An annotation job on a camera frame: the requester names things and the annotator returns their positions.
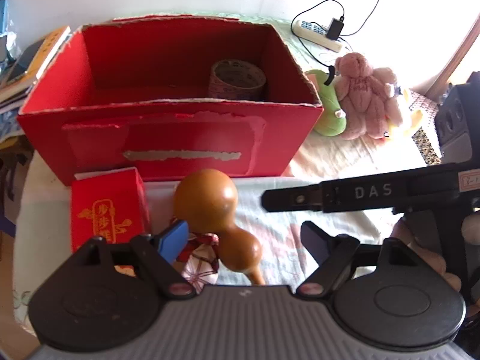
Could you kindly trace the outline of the brown bottle gourd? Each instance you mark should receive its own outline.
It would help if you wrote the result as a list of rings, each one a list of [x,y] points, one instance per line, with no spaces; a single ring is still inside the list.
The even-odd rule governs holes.
[[[215,234],[217,255],[232,272],[245,275],[253,285],[264,285],[260,271],[262,245],[235,223],[238,190],[227,174],[203,169],[189,174],[175,189],[173,214],[185,220],[195,234]]]

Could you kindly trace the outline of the small red gift box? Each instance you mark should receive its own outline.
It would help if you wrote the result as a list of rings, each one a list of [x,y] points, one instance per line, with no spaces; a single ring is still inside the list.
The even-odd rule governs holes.
[[[123,244],[151,229],[143,180],[134,167],[75,180],[71,192],[73,252],[94,236]]]

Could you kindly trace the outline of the printed packing tape roll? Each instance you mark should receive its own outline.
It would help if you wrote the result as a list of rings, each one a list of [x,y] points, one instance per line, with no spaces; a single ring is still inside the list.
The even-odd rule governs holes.
[[[257,101],[266,86],[266,76],[252,63],[224,59],[211,68],[208,96],[227,100]]]

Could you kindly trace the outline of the green plush toy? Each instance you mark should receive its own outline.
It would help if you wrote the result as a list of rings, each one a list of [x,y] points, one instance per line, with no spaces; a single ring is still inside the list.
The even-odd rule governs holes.
[[[326,137],[340,135],[347,126],[346,113],[339,104],[334,86],[325,84],[329,75],[317,69],[307,71],[305,75],[315,86],[323,108],[313,130]]]

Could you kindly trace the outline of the pink teddy bear plush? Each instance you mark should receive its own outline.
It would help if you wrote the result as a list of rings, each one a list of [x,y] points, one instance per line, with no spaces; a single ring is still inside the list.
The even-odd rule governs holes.
[[[367,135],[382,139],[406,121],[406,111],[396,93],[398,80],[388,67],[373,68],[360,53],[348,53],[335,61],[334,89],[346,115],[346,140]]]

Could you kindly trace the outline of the large red cardboard box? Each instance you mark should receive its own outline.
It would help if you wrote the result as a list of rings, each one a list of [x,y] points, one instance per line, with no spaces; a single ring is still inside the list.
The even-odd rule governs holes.
[[[213,98],[212,68],[237,59],[266,76],[256,100]],[[322,113],[270,24],[146,16],[78,28],[35,84],[18,122],[66,185],[136,167],[146,181],[200,168],[279,176]]]

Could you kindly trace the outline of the white power strip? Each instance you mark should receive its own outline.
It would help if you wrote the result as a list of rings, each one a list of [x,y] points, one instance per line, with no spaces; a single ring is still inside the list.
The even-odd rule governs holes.
[[[326,31],[317,24],[297,20],[293,24],[293,33],[301,39],[310,41],[336,53],[339,53],[343,49],[343,45],[339,41],[327,38]]]

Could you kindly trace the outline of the black charger adapter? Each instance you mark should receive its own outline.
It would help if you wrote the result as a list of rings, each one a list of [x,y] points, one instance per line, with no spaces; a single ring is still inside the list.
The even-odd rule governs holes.
[[[329,40],[337,41],[337,39],[340,37],[341,32],[343,30],[343,26],[344,26],[343,21],[344,21],[343,16],[341,16],[339,19],[332,18],[330,26],[326,32],[326,37]]]

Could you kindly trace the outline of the blue patterned table cloth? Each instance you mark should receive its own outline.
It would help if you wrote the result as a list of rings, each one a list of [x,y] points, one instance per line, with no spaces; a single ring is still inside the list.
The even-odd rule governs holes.
[[[20,108],[12,108],[4,111],[0,116],[0,142],[3,143],[9,138],[24,135],[23,129],[20,127],[17,116]]]

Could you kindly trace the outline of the yellow book stack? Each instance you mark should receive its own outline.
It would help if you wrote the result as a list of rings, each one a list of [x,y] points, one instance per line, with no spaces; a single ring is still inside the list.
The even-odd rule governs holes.
[[[1,113],[20,106],[21,102],[29,95],[32,86],[40,80],[50,61],[55,57],[59,48],[69,38],[70,34],[70,27],[64,26],[41,38],[44,40],[41,48],[30,64],[28,72],[21,79],[10,85],[5,83],[8,72],[16,62],[1,75]]]

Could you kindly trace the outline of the smartphone on books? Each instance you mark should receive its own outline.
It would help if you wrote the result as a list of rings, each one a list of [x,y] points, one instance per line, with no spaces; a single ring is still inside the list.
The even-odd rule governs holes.
[[[16,63],[8,72],[7,80],[5,81],[7,85],[21,79],[28,72],[29,66],[38,53],[38,50],[41,48],[43,41],[43,39],[40,39],[35,43],[32,43],[32,45],[30,45],[17,59]]]

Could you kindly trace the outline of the blue paper bag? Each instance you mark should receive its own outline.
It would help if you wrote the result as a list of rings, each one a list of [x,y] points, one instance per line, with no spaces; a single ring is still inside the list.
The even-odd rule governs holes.
[[[1,0],[0,9],[0,30],[1,30],[1,69],[15,62],[18,50],[16,46],[16,32],[14,24],[10,19],[9,0]]]

